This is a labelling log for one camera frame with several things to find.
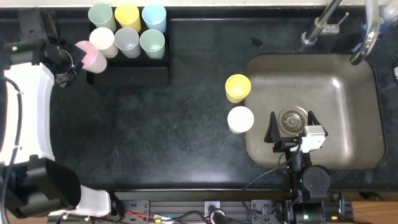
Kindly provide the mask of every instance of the sink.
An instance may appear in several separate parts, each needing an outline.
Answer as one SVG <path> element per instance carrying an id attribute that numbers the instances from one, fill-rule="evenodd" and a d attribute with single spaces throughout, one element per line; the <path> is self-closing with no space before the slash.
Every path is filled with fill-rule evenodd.
<path id="1" fill-rule="evenodd" d="M 314 112 L 329 134 L 322 148 L 310 153 L 314 165 L 366 169 L 381 162 L 386 148 L 373 69 L 365 61 L 351 65 L 349 58 L 261 55 L 249 62 L 245 74 L 252 88 L 244 104 L 254 125 L 246 132 L 246 149 L 256 163 L 278 165 L 281 153 L 264 142 L 272 111 L 282 137 L 301 133 L 307 112 Z"/>

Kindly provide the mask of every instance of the yellow cup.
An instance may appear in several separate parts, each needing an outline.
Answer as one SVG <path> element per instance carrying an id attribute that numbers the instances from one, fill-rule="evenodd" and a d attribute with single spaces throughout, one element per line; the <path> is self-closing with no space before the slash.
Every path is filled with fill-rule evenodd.
<path id="1" fill-rule="evenodd" d="M 230 76 L 225 83 L 226 97 L 231 103 L 239 103 L 250 93 L 250 80 L 241 74 Z"/>
<path id="2" fill-rule="evenodd" d="M 139 10 L 135 4 L 127 3 L 118 6 L 114 12 L 114 16 L 122 27 L 130 27 L 137 32 L 141 30 Z"/>

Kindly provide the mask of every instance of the black countertop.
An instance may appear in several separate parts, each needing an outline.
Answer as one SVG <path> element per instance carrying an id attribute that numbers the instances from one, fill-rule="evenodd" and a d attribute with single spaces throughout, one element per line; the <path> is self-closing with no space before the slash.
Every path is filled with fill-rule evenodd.
<path id="1" fill-rule="evenodd" d="M 303 47 L 301 33 L 322 10 L 169 8 L 170 85 L 98 88 L 87 84 L 83 72 L 70 88 L 55 86 L 50 135 L 56 161 L 96 189 L 241 188 L 268 169 L 251 160 L 244 134 L 228 129 L 226 117 L 236 105 L 226 99 L 224 83 L 261 54 L 349 54 L 360 37 L 364 8 L 339 8 L 331 22 L 351 14 L 340 33 Z M 63 38 L 73 44 L 88 39 L 87 11 L 57 9 Z M 19 33 L 15 10 L 1 12 L 0 45 Z M 397 36 L 398 28 L 391 30 L 368 57 L 376 72 L 386 156 L 373 169 L 331 170 L 331 190 L 398 188 L 398 86 L 392 70 Z M 253 187 L 289 190 L 288 178 L 278 170 Z"/>

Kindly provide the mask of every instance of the cup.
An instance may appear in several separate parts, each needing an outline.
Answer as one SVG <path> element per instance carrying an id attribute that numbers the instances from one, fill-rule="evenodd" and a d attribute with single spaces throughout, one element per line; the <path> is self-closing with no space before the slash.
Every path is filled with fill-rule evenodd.
<path id="1" fill-rule="evenodd" d="M 122 27 L 130 27 L 137 32 L 141 30 L 139 10 L 135 4 L 127 3 L 118 6 L 114 12 L 114 16 Z"/>
<path id="2" fill-rule="evenodd" d="M 160 4 L 146 6 L 142 10 L 142 19 L 149 29 L 166 31 L 166 9 Z"/>
<path id="3" fill-rule="evenodd" d="M 139 44 L 150 58 L 162 58 L 164 56 L 165 39 L 158 30 L 147 30 L 141 34 Z"/>
<path id="4" fill-rule="evenodd" d="M 237 106 L 228 113 L 228 127 L 235 134 L 249 131 L 254 124 L 254 115 L 245 106 Z"/>
<path id="5" fill-rule="evenodd" d="M 133 28 L 126 27 L 119 29 L 114 35 L 114 43 L 128 58 L 136 58 L 141 53 L 138 42 L 138 33 Z"/>
<path id="6" fill-rule="evenodd" d="M 112 32 L 116 30 L 111 6 L 105 3 L 95 4 L 88 11 L 88 18 L 96 27 L 106 27 Z"/>
<path id="7" fill-rule="evenodd" d="M 107 64 L 106 58 L 92 43 L 87 40 L 82 40 L 75 45 L 86 52 L 82 60 L 84 63 L 82 69 L 93 73 L 100 73 L 105 70 Z"/>
<path id="8" fill-rule="evenodd" d="M 226 97 L 231 103 L 239 103 L 250 93 L 250 80 L 241 74 L 230 76 L 225 83 Z"/>
<path id="9" fill-rule="evenodd" d="M 106 27 L 93 30 L 89 40 L 106 58 L 113 58 L 118 54 L 118 47 L 114 43 L 113 32 Z"/>

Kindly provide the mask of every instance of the blue cup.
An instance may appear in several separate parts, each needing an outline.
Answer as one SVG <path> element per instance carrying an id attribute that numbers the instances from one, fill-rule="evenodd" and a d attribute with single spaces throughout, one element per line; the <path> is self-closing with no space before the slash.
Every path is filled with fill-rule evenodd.
<path id="1" fill-rule="evenodd" d="M 160 4 L 149 5 L 142 10 L 142 18 L 149 29 L 166 31 L 166 9 Z"/>

